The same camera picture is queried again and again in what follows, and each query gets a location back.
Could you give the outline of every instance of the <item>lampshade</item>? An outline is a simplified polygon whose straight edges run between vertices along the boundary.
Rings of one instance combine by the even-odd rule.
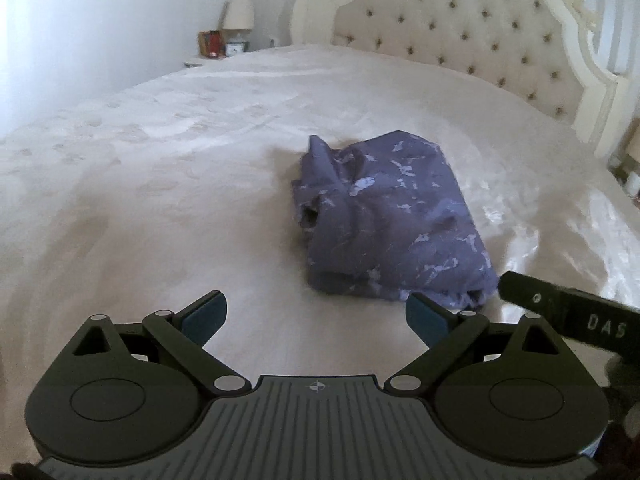
[[[631,142],[626,147],[626,152],[633,160],[640,162],[640,126],[631,137]]]
[[[251,0],[231,0],[226,8],[222,28],[251,30],[254,28],[254,4]]]

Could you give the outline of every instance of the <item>gray ribbed plate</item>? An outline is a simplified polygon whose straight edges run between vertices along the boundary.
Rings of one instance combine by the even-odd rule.
[[[370,376],[264,377],[250,394],[215,401],[161,456],[40,468],[57,480],[581,480],[596,471],[587,457],[531,469],[478,458],[443,435],[420,400],[391,397]]]

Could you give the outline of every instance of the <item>tufted headboard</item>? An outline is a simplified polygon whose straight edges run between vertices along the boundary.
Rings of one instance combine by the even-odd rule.
[[[573,0],[297,0],[291,36],[482,78],[608,156],[623,135],[628,80],[594,62],[597,26]]]

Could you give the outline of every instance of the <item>purple folded cloth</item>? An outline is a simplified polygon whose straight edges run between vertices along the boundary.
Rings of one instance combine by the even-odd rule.
[[[422,292],[477,308],[498,277],[437,144],[391,132],[343,150],[312,136],[292,183],[308,282],[329,294],[404,301]]]

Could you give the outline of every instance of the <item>cream satin comforter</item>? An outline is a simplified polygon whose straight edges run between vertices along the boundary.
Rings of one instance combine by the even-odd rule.
[[[309,135],[344,146],[392,130],[442,147],[498,272],[640,307],[640,211],[569,128],[516,96],[338,47],[183,70],[0,142],[0,470],[38,459],[26,397],[91,314],[137,322],[220,289],[228,318],[206,349],[252,381],[382,382],[423,352],[401,303],[306,285],[293,219]],[[607,354],[574,348],[602,382]]]

